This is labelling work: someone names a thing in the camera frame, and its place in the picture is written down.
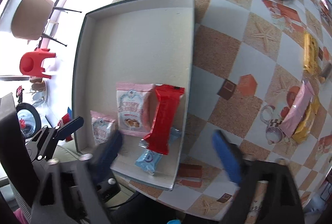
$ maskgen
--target red plastic stool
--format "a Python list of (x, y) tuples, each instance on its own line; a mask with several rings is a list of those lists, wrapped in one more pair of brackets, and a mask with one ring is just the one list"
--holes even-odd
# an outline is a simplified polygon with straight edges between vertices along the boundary
[(42, 73), (45, 72), (45, 69), (42, 67), (42, 61), (45, 58), (53, 58), (55, 55), (55, 53), (50, 53), (49, 49), (43, 48), (25, 53), (20, 61), (20, 72), (23, 75), (50, 79), (52, 76)]

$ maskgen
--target checkered tablecloth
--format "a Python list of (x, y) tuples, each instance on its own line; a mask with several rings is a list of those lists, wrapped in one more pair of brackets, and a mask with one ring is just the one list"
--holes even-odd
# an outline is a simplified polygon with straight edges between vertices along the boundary
[[(202, 185), (177, 183), (173, 191), (133, 181), (130, 185), (177, 210), (220, 220), (238, 189), (212, 148), (213, 130), (222, 129), (245, 154), (271, 162), (285, 159), (305, 205), (330, 168), (329, 145), (322, 138), (332, 130), (332, 83), (319, 85), (303, 72), (305, 30), (318, 41), (321, 68), (332, 53), (332, 27), (318, 4), (317, 0), (195, 0), (193, 71), (181, 162), (203, 167)], [(238, 87), (244, 76), (253, 84), (247, 89), (252, 93), (243, 94)], [(300, 86), (305, 77), (321, 103), (308, 139), (300, 145), (286, 138), (269, 144), (261, 109), (281, 92)], [(223, 92), (227, 83), (236, 90)], [(254, 222), (265, 187), (259, 183), (247, 223)]]

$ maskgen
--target yellow wrapper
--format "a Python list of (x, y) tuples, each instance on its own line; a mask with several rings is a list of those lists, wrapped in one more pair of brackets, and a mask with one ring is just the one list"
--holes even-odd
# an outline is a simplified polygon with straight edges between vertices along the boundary
[(303, 68), (311, 75), (318, 75), (318, 44), (316, 39), (308, 32), (304, 33)]
[(292, 138), (298, 144), (302, 143), (308, 138), (313, 122), (315, 121), (319, 105), (320, 103), (318, 96), (313, 96), (307, 110), (304, 113), (303, 120), (298, 124), (298, 127), (292, 135)]

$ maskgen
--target black pants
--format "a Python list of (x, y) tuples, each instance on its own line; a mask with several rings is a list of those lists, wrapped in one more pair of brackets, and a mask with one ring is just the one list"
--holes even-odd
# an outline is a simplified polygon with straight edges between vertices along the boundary
[(110, 213), (112, 224), (166, 224), (176, 219), (175, 210), (143, 194)]

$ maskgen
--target pink snack package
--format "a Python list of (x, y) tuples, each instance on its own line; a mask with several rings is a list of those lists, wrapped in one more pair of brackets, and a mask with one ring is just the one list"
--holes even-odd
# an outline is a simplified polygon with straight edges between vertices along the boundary
[(291, 137), (297, 128), (305, 110), (308, 107), (310, 99), (315, 95), (313, 88), (309, 81), (303, 81), (301, 88), (296, 95), (293, 105), (279, 128), (285, 133), (287, 137)]
[(149, 95), (154, 84), (117, 83), (119, 130), (145, 137), (151, 130)]
[(115, 130), (115, 119), (103, 113), (90, 111), (91, 125), (95, 144), (102, 144), (107, 141)]

